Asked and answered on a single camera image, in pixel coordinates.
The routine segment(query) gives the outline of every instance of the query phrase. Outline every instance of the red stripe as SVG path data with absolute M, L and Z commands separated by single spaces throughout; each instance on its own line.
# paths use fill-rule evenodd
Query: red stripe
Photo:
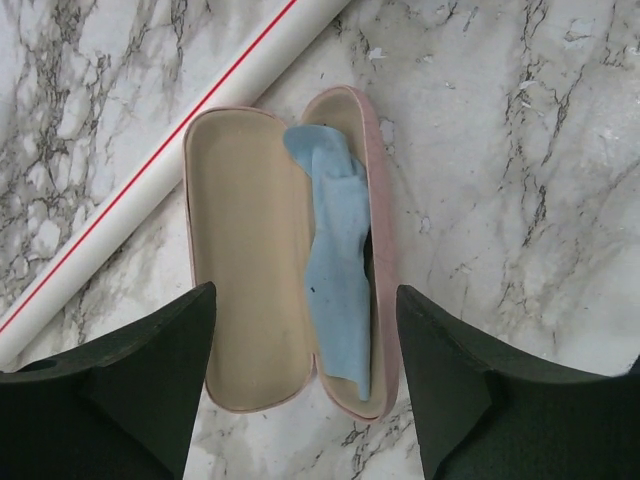
M 282 11 L 273 19 L 273 21 L 264 29 L 264 31 L 255 39 L 255 41 L 249 45 L 249 48 L 245 50 L 245 52 L 236 60 L 236 62 L 231 66 L 229 70 L 222 76 L 220 80 L 207 92 L 200 102 L 195 106 L 193 110 L 185 117 L 180 125 L 169 135 L 164 143 L 156 150 L 156 152 L 151 156 L 149 160 L 145 162 L 145 164 L 138 170 L 136 175 L 125 185 L 122 191 L 118 194 L 116 198 L 107 206 L 104 212 L 100 214 L 100 216 L 91 224 L 91 226 L 87 229 L 87 231 L 78 239 L 78 241 L 71 247 L 71 249 L 65 254 L 62 259 L 56 264 L 56 266 L 49 272 L 49 274 L 40 282 L 40 284 L 35 288 L 33 292 L 25 299 L 24 302 L 18 307 L 18 309 L 13 312 L 13 314 L 9 317 L 9 319 L 5 322 L 2 327 L 0 327 L 0 333 L 2 333 L 8 326 L 13 322 L 16 317 L 20 314 L 20 312 L 27 306 L 27 304 L 33 299 L 33 297 L 40 291 L 40 289 L 51 279 L 51 277 L 58 271 L 58 269 L 62 266 L 64 262 L 75 252 L 75 250 L 80 246 L 80 244 L 89 236 L 89 234 L 96 228 L 96 226 L 102 221 L 102 219 L 111 211 L 111 209 L 125 196 L 125 194 L 129 191 L 129 189 L 133 186 L 134 183 L 142 176 L 142 174 L 149 168 L 149 166 L 158 158 L 158 156 L 162 153 L 162 151 L 167 148 L 167 145 L 171 143 L 171 141 L 180 133 L 180 131 L 189 123 L 189 121 L 198 113 L 198 110 L 205 104 L 211 96 L 216 93 L 216 91 L 222 86 L 222 84 L 231 76 L 231 74 L 242 64 L 242 62 L 249 56 L 249 54 L 258 46 L 258 44 L 269 34 L 273 27 L 275 27 L 282 17 L 284 17 L 287 12 L 298 2 L 298 0 L 290 0 L 287 5 L 282 9 Z

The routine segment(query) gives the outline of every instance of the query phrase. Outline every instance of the marble countertop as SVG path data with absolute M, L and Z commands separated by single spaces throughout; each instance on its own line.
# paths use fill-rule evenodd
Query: marble countertop
M 0 312 L 279 0 L 0 6 Z M 640 352 L 640 2 L 355 0 L 258 106 L 372 99 L 400 277 L 531 353 L 614 375 Z M 16 365 L 191 286 L 178 187 Z M 202 399 L 186 479 L 422 478 L 406 382 L 373 426 L 314 382 L 237 416 Z

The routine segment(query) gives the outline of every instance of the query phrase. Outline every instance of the light blue fabric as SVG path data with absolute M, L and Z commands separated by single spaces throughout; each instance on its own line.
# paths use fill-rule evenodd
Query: light blue fabric
M 325 373 L 370 390 L 369 282 L 364 243 L 371 217 L 366 172 L 349 153 L 344 135 L 330 127 L 288 129 L 284 144 L 311 177 L 316 234 L 305 290 Z

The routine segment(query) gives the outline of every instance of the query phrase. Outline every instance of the cleaning cloth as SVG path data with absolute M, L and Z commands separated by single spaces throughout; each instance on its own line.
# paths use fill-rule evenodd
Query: cleaning cloth
M 367 175 L 345 136 L 320 125 L 289 128 L 284 144 L 311 177 L 315 238 L 305 290 L 327 375 L 370 390 L 370 292 L 364 243 L 371 226 Z

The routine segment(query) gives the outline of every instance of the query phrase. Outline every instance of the white tube with red stripe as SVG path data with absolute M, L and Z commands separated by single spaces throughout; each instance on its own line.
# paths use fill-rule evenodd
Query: white tube with red stripe
M 160 147 L 111 194 L 0 319 L 0 367 L 8 364 L 80 290 L 178 184 L 185 127 L 200 111 L 251 105 L 349 0 L 288 0 L 231 61 Z

